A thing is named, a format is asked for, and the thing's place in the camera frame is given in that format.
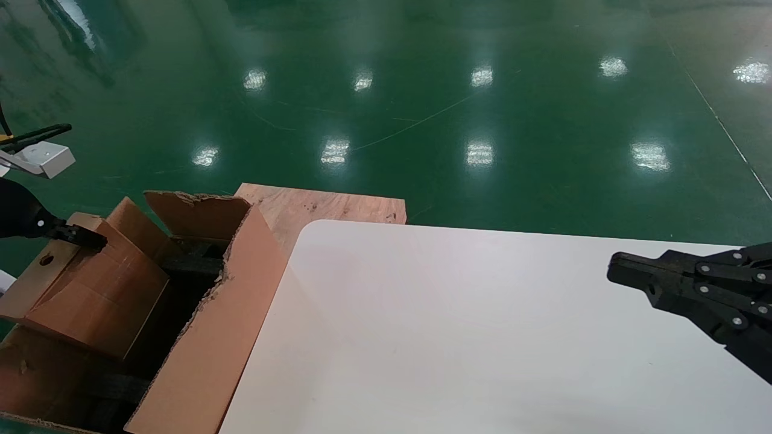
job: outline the wooden board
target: wooden board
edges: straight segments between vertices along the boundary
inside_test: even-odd
[[[235,194],[258,205],[286,257],[290,257],[298,235],[314,220],[396,223],[408,217],[405,200],[376,196],[317,192],[270,185],[241,184]]]

